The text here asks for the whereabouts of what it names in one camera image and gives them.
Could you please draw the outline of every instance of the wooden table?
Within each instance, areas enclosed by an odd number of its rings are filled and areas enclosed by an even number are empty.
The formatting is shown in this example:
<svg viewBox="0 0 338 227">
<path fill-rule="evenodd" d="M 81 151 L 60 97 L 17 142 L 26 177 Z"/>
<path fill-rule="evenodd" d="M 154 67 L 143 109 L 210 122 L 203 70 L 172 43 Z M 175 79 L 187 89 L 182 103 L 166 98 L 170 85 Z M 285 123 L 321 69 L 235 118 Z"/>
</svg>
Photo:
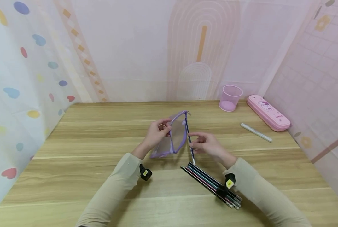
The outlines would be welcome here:
<svg viewBox="0 0 338 227">
<path fill-rule="evenodd" d="M 73 226 L 88 201 L 126 152 L 146 134 L 151 121 L 189 110 L 190 131 L 215 134 L 279 188 L 313 226 L 338 226 L 338 197 L 290 134 L 272 131 L 247 106 L 227 113 L 217 101 L 78 103 L 72 105 L 0 205 L 0 226 Z M 273 139 L 240 127 L 244 122 Z M 144 160 L 153 172 L 138 181 L 114 215 L 111 226 L 264 226 L 266 217 L 243 200 L 231 209 L 180 169 L 188 148 L 167 158 Z M 197 165 L 223 180 L 223 168 L 205 154 Z"/>
</svg>

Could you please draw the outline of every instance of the hand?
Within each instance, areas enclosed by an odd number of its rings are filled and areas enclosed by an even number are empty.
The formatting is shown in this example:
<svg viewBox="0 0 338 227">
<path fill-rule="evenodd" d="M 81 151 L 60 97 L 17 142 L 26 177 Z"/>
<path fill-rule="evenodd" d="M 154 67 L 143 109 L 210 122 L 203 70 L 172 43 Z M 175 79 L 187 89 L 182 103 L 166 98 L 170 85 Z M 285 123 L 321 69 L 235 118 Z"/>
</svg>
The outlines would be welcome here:
<svg viewBox="0 0 338 227">
<path fill-rule="evenodd" d="M 172 127 L 169 125 L 171 119 L 159 119 L 153 121 L 147 135 L 131 154 L 143 160 L 147 153 L 154 148 L 164 137 L 170 137 L 169 131 Z"/>
<path fill-rule="evenodd" d="M 188 135 L 198 136 L 197 139 L 190 143 L 191 148 L 194 148 L 193 152 L 195 154 L 207 153 L 216 162 L 221 163 L 226 169 L 229 169 L 236 163 L 236 156 L 226 151 L 214 135 L 204 132 L 192 132 Z"/>
</svg>

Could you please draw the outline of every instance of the person's right hand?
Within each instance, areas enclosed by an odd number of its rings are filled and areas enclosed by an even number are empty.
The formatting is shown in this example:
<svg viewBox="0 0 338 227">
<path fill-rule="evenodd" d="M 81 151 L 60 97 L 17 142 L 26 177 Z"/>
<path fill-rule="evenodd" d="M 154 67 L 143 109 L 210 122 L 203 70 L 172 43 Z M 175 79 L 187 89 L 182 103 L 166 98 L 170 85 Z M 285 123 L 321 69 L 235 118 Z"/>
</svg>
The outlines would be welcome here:
<svg viewBox="0 0 338 227">
<path fill-rule="evenodd" d="M 207 153 L 226 169 L 229 169 L 236 163 L 236 156 L 226 151 L 214 135 L 205 132 L 192 132 L 189 133 L 188 136 L 198 136 L 197 139 L 190 143 L 191 148 L 194 148 L 193 152 L 195 154 Z"/>
</svg>

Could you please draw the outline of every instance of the white pen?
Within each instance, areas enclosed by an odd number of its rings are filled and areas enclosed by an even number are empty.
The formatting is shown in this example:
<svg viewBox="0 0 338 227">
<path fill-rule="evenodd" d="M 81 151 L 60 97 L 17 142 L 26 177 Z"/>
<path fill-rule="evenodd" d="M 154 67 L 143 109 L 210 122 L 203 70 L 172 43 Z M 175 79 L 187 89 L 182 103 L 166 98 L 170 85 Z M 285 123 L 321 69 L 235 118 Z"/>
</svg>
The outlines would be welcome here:
<svg viewBox="0 0 338 227">
<path fill-rule="evenodd" d="M 264 140 L 268 141 L 268 142 L 272 142 L 272 139 L 268 136 L 265 136 L 264 134 L 260 133 L 259 131 L 251 128 L 250 126 L 246 125 L 246 124 L 243 124 L 241 123 L 241 127 L 247 129 L 248 131 L 252 132 L 253 134 L 256 134 L 257 136 L 263 138 Z"/>
</svg>

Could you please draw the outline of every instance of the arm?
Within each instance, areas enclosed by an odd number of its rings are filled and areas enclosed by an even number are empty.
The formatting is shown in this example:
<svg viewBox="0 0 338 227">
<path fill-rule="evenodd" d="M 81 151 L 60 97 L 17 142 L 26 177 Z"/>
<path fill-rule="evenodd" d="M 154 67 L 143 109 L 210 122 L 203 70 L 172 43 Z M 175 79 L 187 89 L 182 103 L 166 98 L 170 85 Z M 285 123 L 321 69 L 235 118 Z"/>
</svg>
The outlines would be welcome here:
<svg viewBox="0 0 338 227">
<path fill-rule="evenodd" d="M 147 153 L 165 136 L 169 136 L 171 119 L 152 122 L 143 142 L 131 153 L 126 153 L 117 163 L 112 174 L 88 203 L 76 227 L 107 227 L 111 216 L 126 194 L 133 189 L 140 177 L 139 166 Z"/>
<path fill-rule="evenodd" d="M 275 226 L 310 227 L 309 221 L 301 211 L 272 184 L 242 158 L 227 152 L 212 134 L 194 132 L 190 136 L 199 136 L 191 147 L 195 153 L 207 153 L 227 170 L 224 175 L 233 173 L 235 187 L 254 203 Z"/>
<path fill-rule="evenodd" d="M 254 203 L 275 226 L 310 227 L 310 222 L 284 195 L 245 160 L 238 158 L 224 174 L 233 173 L 235 187 Z"/>
</svg>

